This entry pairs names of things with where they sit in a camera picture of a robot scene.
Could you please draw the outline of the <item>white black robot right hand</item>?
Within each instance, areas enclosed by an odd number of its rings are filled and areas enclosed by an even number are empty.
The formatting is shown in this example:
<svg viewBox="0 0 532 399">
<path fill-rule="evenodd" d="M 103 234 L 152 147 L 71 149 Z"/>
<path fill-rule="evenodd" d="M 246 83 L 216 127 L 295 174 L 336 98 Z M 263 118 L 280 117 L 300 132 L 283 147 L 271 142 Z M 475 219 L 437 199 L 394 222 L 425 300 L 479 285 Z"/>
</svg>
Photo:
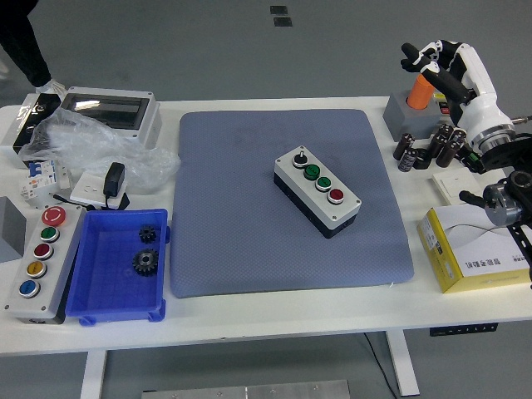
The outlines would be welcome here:
<svg viewBox="0 0 532 399">
<path fill-rule="evenodd" d="M 514 124 L 498 107 L 493 83 L 473 46 L 438 40 L 421 50 L 406 42 L 401 50 L 402 68 L 421 74 L 446 97 L 453 124 L 466 132 L 472 148 L 486 152 L 514 138 Z"/>
</svg>

